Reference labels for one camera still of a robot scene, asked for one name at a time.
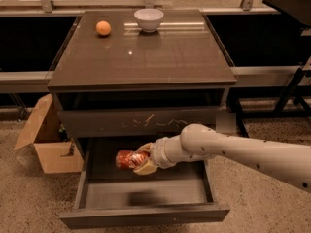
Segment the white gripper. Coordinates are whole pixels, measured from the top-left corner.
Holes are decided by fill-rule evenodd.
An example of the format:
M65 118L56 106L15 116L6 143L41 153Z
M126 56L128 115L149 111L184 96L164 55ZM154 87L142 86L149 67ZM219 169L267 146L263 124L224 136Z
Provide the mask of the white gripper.
M139 147L136 152L151 153L150 159L146 159L140 166L135 168L133 172L140 176L150 175L157 171L157 167L161 169L167 169L175 166L175 163L171 162L165 152L165 144L167 138L161 138L154 143L147 143Z

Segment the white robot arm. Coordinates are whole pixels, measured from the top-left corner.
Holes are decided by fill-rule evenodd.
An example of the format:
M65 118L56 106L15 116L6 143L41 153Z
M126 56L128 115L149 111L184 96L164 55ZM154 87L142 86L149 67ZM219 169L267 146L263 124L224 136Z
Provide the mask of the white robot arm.
M228 136L201 124L190 124L179 135L160 138L138 150L149 154L134 169L138 175L219 155L311 192L310 146Z

